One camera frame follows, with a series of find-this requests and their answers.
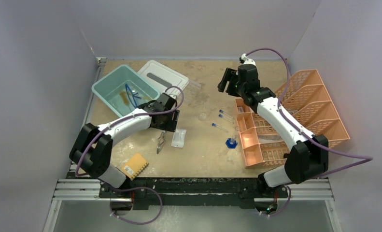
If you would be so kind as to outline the metal crucible tongs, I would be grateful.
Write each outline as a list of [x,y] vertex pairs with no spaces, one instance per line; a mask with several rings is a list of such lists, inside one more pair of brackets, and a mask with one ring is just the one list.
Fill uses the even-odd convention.
[[166,132],[162,131],[160,136],[157,139],[157,149],[156,149],[157,154],[161,152],[165,142],[166,142]]

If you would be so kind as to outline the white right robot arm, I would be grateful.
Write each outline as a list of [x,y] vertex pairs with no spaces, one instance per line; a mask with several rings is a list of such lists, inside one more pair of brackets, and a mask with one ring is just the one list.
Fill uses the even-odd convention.
[[257,190],[264,197],[285,184],[300,184],[328,170],[328,139],[314,135],[281,105],[275,93],[262,87],[254,64],[227,68],[218,84],[220,92],[241,97],[245,105],[264,118],[281,136],[289,153],[285,164],[258,176]]

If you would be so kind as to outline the blue safety glasses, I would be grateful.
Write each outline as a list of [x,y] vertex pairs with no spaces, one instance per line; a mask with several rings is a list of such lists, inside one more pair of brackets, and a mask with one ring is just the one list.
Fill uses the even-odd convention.
[[136,92],[135,90],[132,90],[128,84],[125,84],[125,89],[126,89],[127,98],[129,102],[131,103],[133,107],[137,108],[139,106],[139,103],[137,102],[137,100],[141,100],[142,97],[139,96],[138,92]]

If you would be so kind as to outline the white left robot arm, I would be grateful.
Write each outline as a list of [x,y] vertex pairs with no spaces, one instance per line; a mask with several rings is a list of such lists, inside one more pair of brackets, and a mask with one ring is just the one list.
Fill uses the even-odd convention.
[[162,93],[157,99],[145,102],[131,113],[112,122],[95,126],[87,123],[81,128],[69,158],[76,164],[75,176],[88,175],[111,186],[119,198],[126,197],[130,184],[127,175],[111,163],[113,147],[127,137],[149,128],[174,132],[179,107],[183,100]]

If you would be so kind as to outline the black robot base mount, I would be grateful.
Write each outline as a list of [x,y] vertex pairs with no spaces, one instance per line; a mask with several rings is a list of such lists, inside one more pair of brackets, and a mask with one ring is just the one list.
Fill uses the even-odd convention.
[[101,183],[99,197],[128,200],[134,210],[149,206],[238,206],[275,211],[277,200],[288,197],[286,187],[268,188],[257,177],[137,177],[114,190]]

